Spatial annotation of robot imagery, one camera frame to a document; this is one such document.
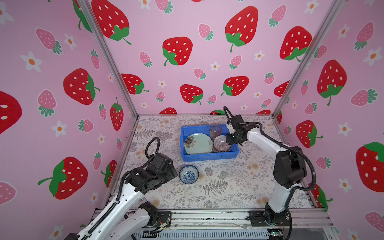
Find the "dark striped bottom bowl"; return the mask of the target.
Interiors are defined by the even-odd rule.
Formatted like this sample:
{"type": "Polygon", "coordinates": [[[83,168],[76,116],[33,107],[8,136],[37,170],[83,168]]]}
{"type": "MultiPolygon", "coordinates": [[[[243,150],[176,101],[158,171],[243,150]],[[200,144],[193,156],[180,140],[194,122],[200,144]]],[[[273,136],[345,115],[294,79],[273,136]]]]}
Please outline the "dark striped bottom bowl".
{"type": "Polygon", "coordinates": [[[215,153],[224,153],[231,150],[231,145],[227,143],[225,135],[217,136],[213,141],[213,150],[215,153]]]}

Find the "green flower plate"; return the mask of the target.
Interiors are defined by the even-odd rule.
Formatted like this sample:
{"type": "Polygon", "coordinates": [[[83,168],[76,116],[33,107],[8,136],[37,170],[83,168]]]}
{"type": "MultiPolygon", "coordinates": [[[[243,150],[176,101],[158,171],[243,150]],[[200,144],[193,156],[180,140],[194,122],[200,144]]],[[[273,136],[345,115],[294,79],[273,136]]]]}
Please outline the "green flower plate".
{"type": "Polygon", "coordinates": [[[195,133],[186,138],[184,149],[188,155],[209,154],[213,151],[213,141],[206,134],[195,133]]]}

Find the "blue floral small bowl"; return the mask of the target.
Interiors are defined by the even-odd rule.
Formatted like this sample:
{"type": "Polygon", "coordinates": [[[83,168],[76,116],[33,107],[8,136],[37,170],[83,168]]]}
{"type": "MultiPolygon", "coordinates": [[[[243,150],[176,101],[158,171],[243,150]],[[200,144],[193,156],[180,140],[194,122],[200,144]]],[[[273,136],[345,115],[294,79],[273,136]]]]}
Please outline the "blue floral small bowl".
{"type": "Polygon", "coordinates": [[[183,166],[179,172],[179,178],[186,185],[194,184],[199,178],[199,170],[193,165],[183,166]]]}

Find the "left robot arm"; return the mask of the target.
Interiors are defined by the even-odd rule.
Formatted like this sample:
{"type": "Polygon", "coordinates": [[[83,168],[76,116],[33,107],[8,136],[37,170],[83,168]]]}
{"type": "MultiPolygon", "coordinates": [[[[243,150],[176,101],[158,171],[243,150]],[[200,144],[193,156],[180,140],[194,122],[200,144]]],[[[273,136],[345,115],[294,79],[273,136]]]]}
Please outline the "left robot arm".
{"type": "Polygon", "coordinates": [[[161,187],[176,178],[178,173],[170,164],[165,169],[148,166],[125,173],[118,194],[102,212],[79,233],[70,233],[66,240],[123,240],[138,229],[159,224],[159,210],[145,202],[133,214],[125,215],[129,209],[147,192],[161,187]]]}

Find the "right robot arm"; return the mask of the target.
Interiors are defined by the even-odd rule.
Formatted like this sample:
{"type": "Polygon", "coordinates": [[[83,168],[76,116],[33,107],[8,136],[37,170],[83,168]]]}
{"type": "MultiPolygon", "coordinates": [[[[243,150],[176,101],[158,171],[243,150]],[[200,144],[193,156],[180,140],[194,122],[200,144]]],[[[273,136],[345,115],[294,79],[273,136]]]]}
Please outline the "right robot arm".
{"type": "Polygon", "coordinates": [[[299,184],[307,176],[305,158],[298,147],[286,146],[268,136],[261,127],[246,124],[234,128],[227,124],[229,133],[226,142],[229,145],[249,141],[262,148],[275,160],[273,175],[276,185],[269,202],[265,206],[264,221],[270,225],[281,222],[288,214],[290,201],[299,184]]]}

